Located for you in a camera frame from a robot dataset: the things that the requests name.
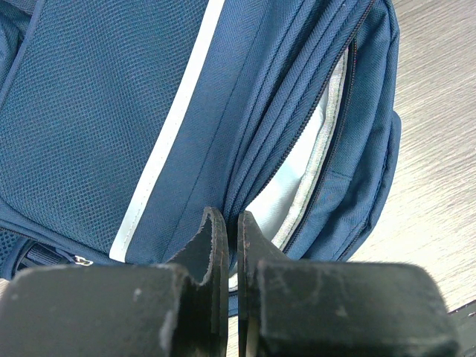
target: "blue mesh fabric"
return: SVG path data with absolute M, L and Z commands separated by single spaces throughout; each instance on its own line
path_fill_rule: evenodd
M 24 13 L 31 15 L 36 5 L 36 0 L 4 0 L 12 4 L 14 7 L 19 8 Z
M 29 21 L 30 17 L 25 13 L 0 1 L 0 87 L 15 60 Z
M 19 236 L 0 228 L 0 271 Z
M 0 107 L 0 197 L 108 252 L 206 0 L 47 0 Z

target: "white reflective stripe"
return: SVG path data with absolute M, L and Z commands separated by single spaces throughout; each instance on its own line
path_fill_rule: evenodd
M 200 25 L 199 34 L 196 37 L 184 76 L 181 79 L 180 86 L 178 86 L 169 114 L 165 119 L 164 126 L 158 135 L 152 153 L 150 154 L 149 160 L 147 160 L 144 171 L 132 195 L 129 207 L 119 227 L 119 231 L 112 243 L 111 250 L 109 251 L 109 257 L 111 259 L 120 262 L 125 262 L 126 260 L 127 248 L 131 243 L 132 236 L 147 206 L 152 189 L 165 165 L 167 156 L 172 149 L 173 142 L 184 120 L 190 99 L 195 90 L 196 83 L 199 80 L 213 34 L 215 33 L 216 24 L 218 23 L 224 2 L 225 0 L 209 0 L 208 2 L 202 24 Z

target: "table surface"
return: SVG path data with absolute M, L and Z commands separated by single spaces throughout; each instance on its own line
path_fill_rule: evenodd
M 476 299 L 476 1 L 395 7 L 399 165 L 382 217 L 352 260 L 422 266 L 456 309 Z M 237 355 L 236 318 L 228 355 Z

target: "backpack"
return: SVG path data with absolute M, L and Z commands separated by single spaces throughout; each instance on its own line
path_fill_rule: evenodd
M 399 148 L 390 0 L 0 2 L 0 273 L 164 263 L 218 208 L 346 260 Z

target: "black plastic object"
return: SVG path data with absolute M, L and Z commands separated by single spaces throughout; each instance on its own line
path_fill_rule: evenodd
M 448 316 L 420 268 L 291 261 L 248 212 L 237 252 L 241 356 L 453 357 L 452 322 L 476 337 L 474 307 Z M 228 268 L 225 223 L 206 208 L 167 264 L 25 269 L 1 301 L 0 356 L 224 356 Z
M 238 244 L 241 356 L 457 355 L 443 299 L 421 268 L 293 262 L 248 212 Z
M 67 253 L 61 254 L 59 250 L 53 247 L 28 240 L 19 254 L 12 276 L 26 268 L 72 263 L 74 263 L 74 258 Z
M 476 357 L 476 300 L 454 310 L 450 317 L 460 336 L 460 356 Z

